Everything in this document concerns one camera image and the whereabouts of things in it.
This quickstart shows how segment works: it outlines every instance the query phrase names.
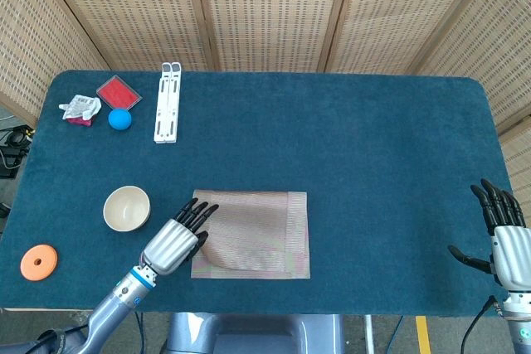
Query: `beige cloth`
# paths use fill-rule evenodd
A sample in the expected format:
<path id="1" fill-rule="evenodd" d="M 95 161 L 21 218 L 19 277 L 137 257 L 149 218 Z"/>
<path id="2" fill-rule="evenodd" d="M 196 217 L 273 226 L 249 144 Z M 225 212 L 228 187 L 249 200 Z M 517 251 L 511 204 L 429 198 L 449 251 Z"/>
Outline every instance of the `beige cloth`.
<path id="1" fill-rule="evenodd" d="M 200 229 L 208 239 L 193 257 L 192 278 L 309 278 L 305 192 L 196 190 L 193 196 L 219 209 Z"/>

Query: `patterned panel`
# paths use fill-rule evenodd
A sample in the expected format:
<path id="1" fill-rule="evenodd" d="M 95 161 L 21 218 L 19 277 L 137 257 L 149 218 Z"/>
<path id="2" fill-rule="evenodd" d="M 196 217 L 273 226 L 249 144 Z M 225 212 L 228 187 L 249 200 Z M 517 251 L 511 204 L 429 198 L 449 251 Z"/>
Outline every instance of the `patterned panel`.
<path id="1" fill-rule="evenodd" d="M 207 68 L 192 0 L 66 0 L 115 69 Z"/>
<path id="2" fill-rule="evenodd" d="M 487 91 L 496 124 L 531 103 L 531 0 L 471 0 L 422 67 L 464 75 Z"/>
<path id="3" fill-rule="evenodd" d="M 107 65 L 57 0 L 0 0 L 0 96 L 35 125 L 48 86 L 67 69 Z"/>
<path id="4" fill-rule="evenodd" d="M 223 70 L 316 71 L 333 0 L 210 0 Z"/>
<path id="5" fill-rule="evenodd" d="M 401 74 L 454 0 L 350 0 L 328 70 Z"/>
<path id="6" fill-rule="evenodd" d="M 502 150 L 513 193 L 520 202 L 529 225 L 531 221 L 531 129 L 502 143 Z"/>

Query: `table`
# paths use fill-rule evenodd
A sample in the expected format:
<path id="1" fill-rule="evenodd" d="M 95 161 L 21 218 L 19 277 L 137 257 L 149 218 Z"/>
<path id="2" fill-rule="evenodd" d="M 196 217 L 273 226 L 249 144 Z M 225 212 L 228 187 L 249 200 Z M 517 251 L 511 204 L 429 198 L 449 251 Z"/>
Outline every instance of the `table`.
<path id="1" fill-rule="evenodd" d="M 114 131 L 103 105 L 90 128 L 58 104 L 95 95 L 114 73 L 71 70 L 49 89 L 0 241 L 0 306 L 93 308 L 194 189 L 308 192 L 311 279 L 161 277 L 142 311 L 476 314 L 489 275 L 448 244 L 487 258 L 490 240 L 469 190 L 509 187 L 489 105 L 466 78 L 184 72 L 176 144 L 153 142 L 158 72 L 120 72 L 144 98 Z M 123 185 L 149 195 L 149 221 L 130 233 L 103 221 Z M 59 254 L 39 283 L 24 252 Z"/>

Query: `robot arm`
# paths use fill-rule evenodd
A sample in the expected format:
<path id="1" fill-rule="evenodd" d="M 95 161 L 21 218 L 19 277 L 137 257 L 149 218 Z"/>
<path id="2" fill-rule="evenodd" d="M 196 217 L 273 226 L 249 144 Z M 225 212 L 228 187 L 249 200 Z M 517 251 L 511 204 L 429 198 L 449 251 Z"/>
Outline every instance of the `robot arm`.
<path id="1" fill-rule="evenodd" d="M 490 235 L 490 262 L 463 255 L 455 246 L 450 252 L 461 263 L 493 274 L 509 296 L 499 314 L 508 322 L 516 354 L 531 354 L 531 230 L 526 228 L 518 201 L 486 180 L 483 189 L 471 190 L 480 201 Z"/>
<path id="2" fill-rule="evenodd" d="M 207 240 L 206 231 L 196 232 L 218 205 L 207 208 L 208 204 L 203 202 L 193 208 L 196 202 L 197 198 L 192 199 L 173 219 L 166 222 L 145 247 L 139 265 L 135 265 L 95 308 L 89 317 L 86 339 L 82 333 L 74 331 L 63 333 L 61 338 L 54 335 L 53 338 L 48 336 L 37 342 L 0 347 L 0 353 L 99 353 L 124 318 L 156 286 L 157 277 L 171 274 L 184 261 L 191 259 Z"/>

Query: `orange ring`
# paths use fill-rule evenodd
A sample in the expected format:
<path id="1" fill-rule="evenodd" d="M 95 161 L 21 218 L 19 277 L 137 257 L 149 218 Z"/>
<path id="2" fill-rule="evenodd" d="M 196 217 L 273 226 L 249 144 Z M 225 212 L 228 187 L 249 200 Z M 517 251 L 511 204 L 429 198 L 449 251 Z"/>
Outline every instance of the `orange ring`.
<path id="1" fill-rule="evenodd" d="M 57 252 L 49 245 L 29 249 L 20 262 L 20 272 L 25 279 L 40 281 L 53 273 L 57 266 Z"/>

